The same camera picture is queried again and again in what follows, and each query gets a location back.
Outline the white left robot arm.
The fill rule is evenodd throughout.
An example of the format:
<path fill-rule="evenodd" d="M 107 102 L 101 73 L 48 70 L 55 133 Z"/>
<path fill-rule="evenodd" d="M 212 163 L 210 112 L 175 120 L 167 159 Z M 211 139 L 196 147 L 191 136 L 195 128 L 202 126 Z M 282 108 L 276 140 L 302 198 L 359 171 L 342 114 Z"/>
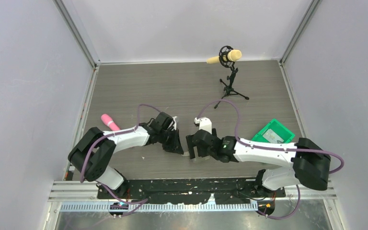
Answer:
<path fill-rule="evenodd" d="M 133 147 L 160 143 L 165 152 L 183 155 L 176 118 L 160 112 L 156 118 L 137 127 L 114 132 L 90 128 L 68 155 L 83 180 L 99 182 L 102 190 L 116 198 L 128 191 L 126 178 L 109 165 L 113 154 Z"/>

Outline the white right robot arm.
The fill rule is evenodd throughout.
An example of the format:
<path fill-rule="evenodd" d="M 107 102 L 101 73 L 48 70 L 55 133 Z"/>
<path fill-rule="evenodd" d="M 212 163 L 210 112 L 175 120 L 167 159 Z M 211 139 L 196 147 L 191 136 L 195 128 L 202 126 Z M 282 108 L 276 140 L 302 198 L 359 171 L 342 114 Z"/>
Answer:
<path fill-rule="evenodd" d="M 328 187 L 331 157 L 308 138 L 275 144 L 237 140 L 234 136 L 218 138 L 214 132 L 200 129 L 186 136 L 186 142 L 191 159 L 212 157 L 223 163 L 253 161 L 278 166 L 258 172 L 254 190 L 259 196 L 298 184 L 317 191 Z"/>

